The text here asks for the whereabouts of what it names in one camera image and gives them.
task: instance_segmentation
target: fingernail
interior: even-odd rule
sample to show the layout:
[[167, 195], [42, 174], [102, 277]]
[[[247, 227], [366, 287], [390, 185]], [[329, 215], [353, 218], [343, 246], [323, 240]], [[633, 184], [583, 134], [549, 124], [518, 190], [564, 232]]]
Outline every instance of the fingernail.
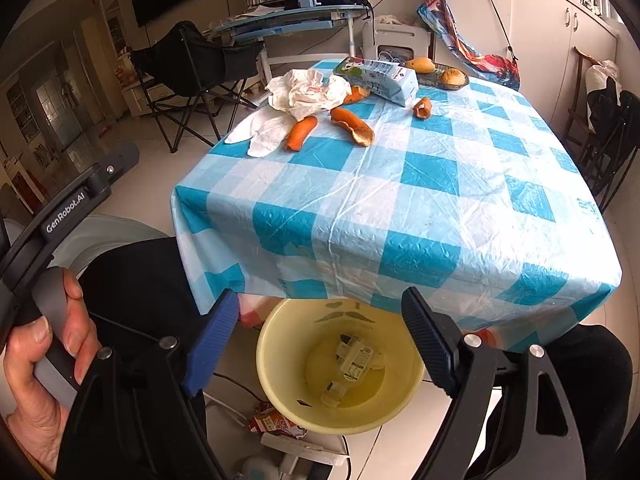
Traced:
[[74, 288], [76, 289], [76, 296], [82, 298], [82, 287], [76, 278], [74, 278]]
[[68, 351], [73, 357], [76, 357], [81, 343], [82, 340], [80, 339], [80, 336], [75, 332], [72, 332], [66, 339], [66, 351]]
[[44, 316], [33, 322], [33, 339], [37, 344], [42, 343], [49, 335], [49, 321]]
[[89, 370], [89, 367], [83, 367], [81, 370], [78, 371], [78, 374], [76, 375], [76, 382], [78, 384], [82, 384], [82, 381], [84, 381], [84, 376], [86, 375], [88, 370]]

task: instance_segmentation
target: white appliance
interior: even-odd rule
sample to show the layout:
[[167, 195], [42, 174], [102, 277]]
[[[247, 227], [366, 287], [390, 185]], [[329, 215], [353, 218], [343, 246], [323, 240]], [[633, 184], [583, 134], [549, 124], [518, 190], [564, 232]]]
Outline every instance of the white appliance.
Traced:
[[414, 57], [427, 57], [430, 43], [431, 33], [421, 27], [376, 22], [374, 27], [365, 25], [362, 29], [365, 59], [401, 62]]

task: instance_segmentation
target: cardboard box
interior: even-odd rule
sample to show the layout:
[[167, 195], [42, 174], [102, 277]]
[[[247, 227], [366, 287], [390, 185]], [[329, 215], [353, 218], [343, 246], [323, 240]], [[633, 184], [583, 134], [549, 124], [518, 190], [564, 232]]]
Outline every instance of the cardboard box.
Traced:
[[412, 104], [418, 92], [415, 70], [386, 61], [347, 57], [334, 74], [403, 107]]

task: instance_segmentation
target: blue and white checkered tablecloth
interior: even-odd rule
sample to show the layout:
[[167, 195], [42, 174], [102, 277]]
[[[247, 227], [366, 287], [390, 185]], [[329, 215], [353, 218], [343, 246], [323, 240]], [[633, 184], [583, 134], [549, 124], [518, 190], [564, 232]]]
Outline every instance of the blue and white checkered tablecloth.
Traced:
[[[329, 76], [337, 61], [316, 68]], [[545, 344], [599, 306], [622, 271], [587, 185], [516, 91], [471, 79], [420, 88], [426, 121], [371, 95], [348, 106], [369, 148], [327, 112], [303, 149], [218, 143], [175, 188], [180, 253], [201, 312], [224, 288], [349, 297], [399, 311], [411, 285], [503, 348]]]

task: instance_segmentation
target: cabinet door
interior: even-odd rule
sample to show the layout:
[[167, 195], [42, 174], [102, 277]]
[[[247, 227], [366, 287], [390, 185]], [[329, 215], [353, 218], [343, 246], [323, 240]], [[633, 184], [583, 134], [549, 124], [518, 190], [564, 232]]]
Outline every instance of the cabinet door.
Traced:
[[[566, 61], [566, 69], [564, 70], [564, 81], [562, 89], [556, 105], [556, 111], [551, 120], [551, 129], [556, 136], [562, 138], [566, 128], [566, 122], [569, 118], [568, 109], [574, 103], [575, 94], [575, 78], [578, 73], [578, 55], [574, 52], [574, 46], [585, 54], [594, 57], [598, 61], [606, 59], [616, 59], [616, 47], [618, 38], [611, 34], [587, 12], [572, 6], [571, 10], [571, 43]], [[582, 83], [580, 84], [580, 95], [578, 97], [577, 111], [583, 117], [587, 114], [587, 96], [584, 86], [584, 75], [591, 66], [587, 60], [582, 62]], [[577, 138], [584, 137], [584, 133], [580, 131], [576, 124], [572, 127], [572, 135]]]
[[518, 57], [520, 92], [547, 124], [560, 95], [571, 38], [565, 0], [513, 0], [511, 44]]
[[[493, 0], [500, 14], [507, 34], [511, 28], [511, 0]], [[449, 8], [456, 20], [458, 33], [480, 54], [507, 55], [507, 40], [504, 37], [500, 21], [495, 14], [491, 0], [447, 0]], [[440, 40], [436, 42], [434, 60], [464, 69], [469, 75], [473, 72], [466, 69]]]

